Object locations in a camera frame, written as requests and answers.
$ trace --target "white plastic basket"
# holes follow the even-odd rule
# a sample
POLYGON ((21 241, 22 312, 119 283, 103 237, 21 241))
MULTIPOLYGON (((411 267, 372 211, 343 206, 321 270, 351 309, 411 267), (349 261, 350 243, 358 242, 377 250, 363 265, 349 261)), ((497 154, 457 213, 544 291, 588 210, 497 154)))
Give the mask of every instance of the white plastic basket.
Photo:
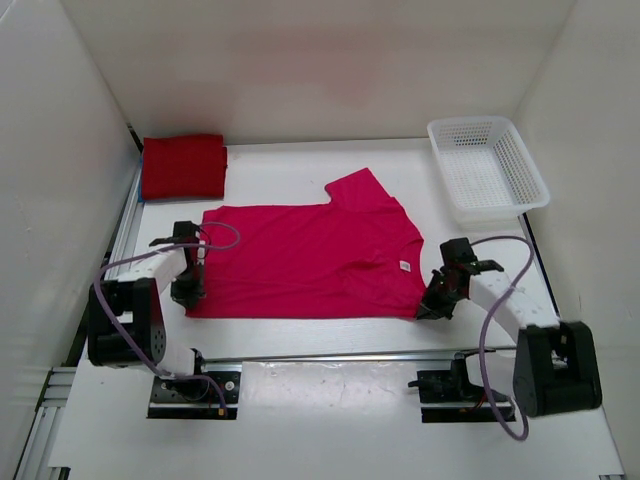
POLYGON ((510 120, 448 118, 434 120, 427 130, 459 223, 513 219, 549 203, 549 191, 510 120))

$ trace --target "folded red towel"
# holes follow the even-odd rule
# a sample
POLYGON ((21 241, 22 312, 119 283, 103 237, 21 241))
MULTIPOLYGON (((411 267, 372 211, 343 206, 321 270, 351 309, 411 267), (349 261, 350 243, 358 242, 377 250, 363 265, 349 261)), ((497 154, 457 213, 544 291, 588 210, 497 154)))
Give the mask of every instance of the folded red towel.
POLYGON ((145 138, 143 200, 224 196, 227 149, 222 135, 145 138))

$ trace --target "white enclosure wall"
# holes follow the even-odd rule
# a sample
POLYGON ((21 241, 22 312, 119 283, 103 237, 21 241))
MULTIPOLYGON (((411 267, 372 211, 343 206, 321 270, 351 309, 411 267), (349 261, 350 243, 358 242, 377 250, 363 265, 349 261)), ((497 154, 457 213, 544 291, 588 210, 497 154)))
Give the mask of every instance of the white enclosure wall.
POLYGON ((66 357, 136 150, 57 1, 0 1, 0 478, 66 357))
POLYGON ((579 0, 517 125, 551 190, 530 216, 551 285, 594 331, 607 418, 640 478, 640 2, 579 0))
POLYGON ((426 135, 512 116, 573 0, 63 0, 144 136, 426 135))

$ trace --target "pink t-shirt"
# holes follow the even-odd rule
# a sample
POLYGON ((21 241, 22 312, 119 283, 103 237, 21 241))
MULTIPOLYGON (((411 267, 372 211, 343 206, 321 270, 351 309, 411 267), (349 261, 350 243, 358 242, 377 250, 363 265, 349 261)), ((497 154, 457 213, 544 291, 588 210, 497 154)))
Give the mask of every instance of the pink t-shirt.
MULTIPOLYGON (((210 251, 199 318, 414 318, 425 285, 423 239, 369 169, 329 183, 323 205, 220 207, 240 243, 210 251)), ((234 240, 204 227, 216 245, 234 240)))

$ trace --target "white tabletop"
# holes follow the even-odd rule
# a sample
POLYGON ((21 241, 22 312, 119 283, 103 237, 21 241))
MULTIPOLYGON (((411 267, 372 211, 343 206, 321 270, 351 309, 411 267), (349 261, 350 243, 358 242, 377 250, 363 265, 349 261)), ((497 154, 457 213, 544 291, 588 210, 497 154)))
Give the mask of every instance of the white tabletop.
MULTIPOLYGON (((305 205, 328 202, 324 186, 369 167, 389 194, 404 206, 424 237, 421 270, 426 283, 442 265, 439 246, 465 233, 451 219, 428 139, 321 142, 229 147, 225 198, 222 201, 147 203, 136 242, 136 253, 148 250, 157 237, 171 234, 173 222, 200 223, 202 213, 221 205, 305 205)), ((495 231, 475 233, 482 238, 495 231)), ((518 221, 500 233, 523 236, 518 221)), ((514 276, 527 258, 518 242, 497 241, 475 248, 481 259, 494 259, 514 276)), ((521 286, 548 312, 550 299, 535 268, 521 286)), ((191 319, 182 307, 162 296, 169 335, 206 358, 255 358, 318 354, 410 352, 473 348, 484 312, 473 304, 459 305, 453 320, 408 322, 396 318, 191 319)), ((499 328, 490 330, 488 345, 511 345, 499 328)))
POLYGON ((244 363, 238 419, 149 420, 152 377, 83 361, 49 465, 69 480, 585 480, 621 474, 602 409, 423 424, 411 362, 244 363))
MULTIPOLYGON (((440 266, 440 243, 463 234, 450 220, 427 140, 229 150, 224 200, 229 205, 323 202, 326 183, 369 167, 424 236, 425 281, 440 266)), ((199 222, 204 210, 221 204, 147 204, 137 252, 155 237, 169 235, 174 221, 199 222)), ((517 222, 508 232, 523 233, 517 222)), ((476 251, 511 275, 527 257, 516 242, 476 251)), ((537 271, 529 272, 522 285, 551 310, 537 271)), ((451 321, 194 320, 166 295, 163 310, 169 334, 209 358, 462 349, 476 346, 483 317, 478 308, 464 305, 451 321)), ((511 342, 496 329, 490 343, 511 342)), ((602 409, 533 420, 525 444, 511 440, 495 423, 426 425, 417 395, 406 387, 417 369, 412 362, 245 362, 238 419, 220 422, 148 420, 148 372, 99 368, 82 360, 49 464, 70 467, 70 480, 583 480, 622 473, 602 409)))

